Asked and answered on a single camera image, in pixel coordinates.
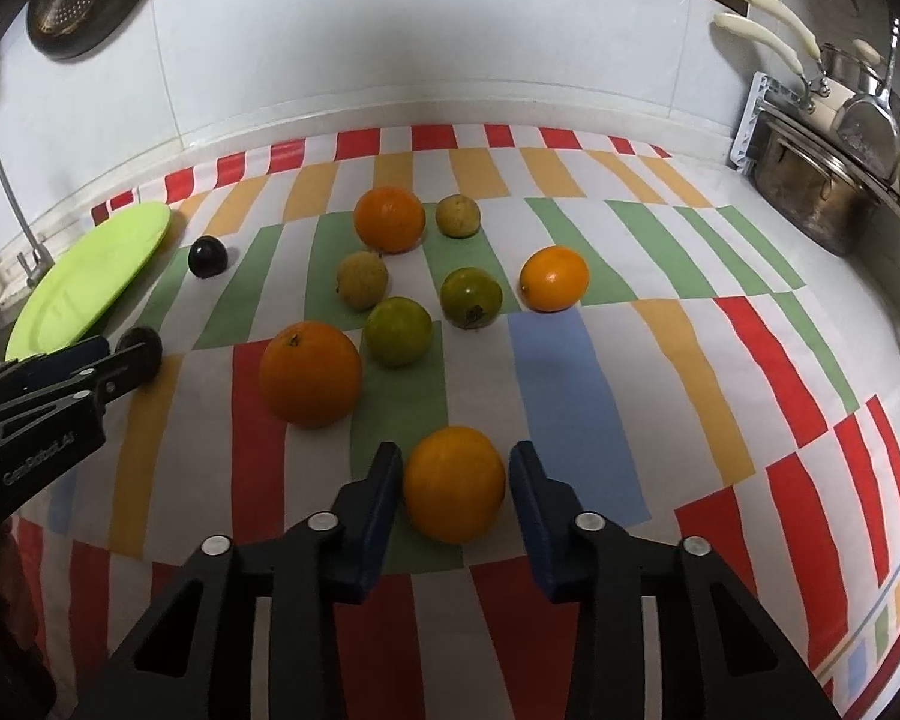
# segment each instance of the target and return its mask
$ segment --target lime green plate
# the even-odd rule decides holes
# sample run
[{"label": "lime green plate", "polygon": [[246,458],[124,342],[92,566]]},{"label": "lime green plate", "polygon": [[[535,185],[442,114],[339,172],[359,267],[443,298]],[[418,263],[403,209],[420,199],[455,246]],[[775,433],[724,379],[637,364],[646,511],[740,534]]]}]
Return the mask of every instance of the lime green plate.
[{"label": "lime green plate", "polygon": [[151,258],[169,224],[170,208],[147,202],[84,235],[29,297],[13,327],[7,360],[78,341]]}]

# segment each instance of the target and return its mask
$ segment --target black fruit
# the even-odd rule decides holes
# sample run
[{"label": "black fruit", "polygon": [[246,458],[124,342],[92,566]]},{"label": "black fruit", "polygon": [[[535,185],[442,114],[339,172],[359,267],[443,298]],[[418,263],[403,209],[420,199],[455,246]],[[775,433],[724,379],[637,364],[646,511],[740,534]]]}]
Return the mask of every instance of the black fruit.
[{"label": "black fruit", "polygon": [[187,265],[197,278],[210,278],[226,270],[226,247],[212,235],[201,235],[190,246]]}]

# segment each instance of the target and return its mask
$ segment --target white handle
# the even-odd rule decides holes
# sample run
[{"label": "white handle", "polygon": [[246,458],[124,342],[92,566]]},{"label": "white handle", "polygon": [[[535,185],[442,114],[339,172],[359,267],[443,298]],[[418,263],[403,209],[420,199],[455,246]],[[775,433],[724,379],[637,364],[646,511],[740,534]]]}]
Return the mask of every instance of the white handle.
[{"label": "white handle", "polygon": [[717,13],[713,17],[713,23],[719,28],[727,30],[727,32],[732,32],[739,37],[749,38],[749,40],[754,40],[762,43],[769,49],[773,49],[780,55],[788,68],[803,78],[803,65],[800,64],[797,52],[765,26],[752,22],[750,19],[745,19],[736,13]]},{"label": "white handle", "polygon": [[853,48],[856,50],[857,55],[871,67],[880,67],[880,65],[886,64],[887,62],[881,53],[873,46],[869,45],[866,40],[860,40],[859,38],[854,40]]},{"label": "white handle", "polygon": [[820,61],[820,46],[817,45],[817,36],[810,31],[810,28],[803,23],[799,16],[789,9],[780,0],[743,0],[749,2],[754,7],[760,8],[769,13],[771,16],[780,19],[785,25],[789,26],[797,37],[803,42],[803,49],[810,55],[815,62]]}]

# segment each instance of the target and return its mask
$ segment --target metal bolt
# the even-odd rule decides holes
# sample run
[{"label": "metal bolt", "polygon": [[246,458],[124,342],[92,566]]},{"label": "metal bolt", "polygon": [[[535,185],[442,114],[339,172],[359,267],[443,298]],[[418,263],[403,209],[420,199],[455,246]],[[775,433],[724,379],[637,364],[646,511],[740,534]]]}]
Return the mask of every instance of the metal bolt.
[{"label": "metal bolt", "polygon": [[703,557],[710,554],[710,542],[703,536],[687,536],[683,540],[683,549],[691,555]]},{"label": "metal bolt", "polygon": [[200,545],[204,555],[216,557],[223,555],[230,548],[230,539],[226,536],[210,536],[204,543]]},{"label": "metal bolt", "polygon": [[607,521],[603,519],[600,514],[597,514],[597,512],[583,512],[582,514],[577,514],[577,518],[574,522],[576,522],[577,527],[580,528],[581,531],[602,531],[607,526]]},{"label": "metal bolt", "polygon": [[332,531],[338,522],[340,521],[333,512],[317,512],[311,514],[310,519],[307,520],[307,527],[312,531]]}]

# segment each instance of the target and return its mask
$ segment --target green fruit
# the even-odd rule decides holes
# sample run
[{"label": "green fruit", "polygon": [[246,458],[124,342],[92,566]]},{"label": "green fruit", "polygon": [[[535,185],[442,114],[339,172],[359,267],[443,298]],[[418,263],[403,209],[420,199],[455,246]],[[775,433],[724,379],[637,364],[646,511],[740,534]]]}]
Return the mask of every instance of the green fruit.
[{"label": "green fruit", "polygon": [[465,194],[452,194],[434,212],[440,232],[450,238],[469,238],[480,229],[480,206]]},{"label": "green fruit", "polygon": [[500,313],[504,292],[486,271],[459,268],[440,287],[440,307],[447,319],[464,330],[486,327]]},{"label": "green fruit", "polygon": [[423,357],[433,332],[433,320],[415,300],[387,298],[367,317],[364,340],[380,365],[400,367]]},{"label": "green fruit", "polygon": [[365,311],[384,298],[389,274],[378,254],[356,251],[337,267],[337,294],[354,311]]}]

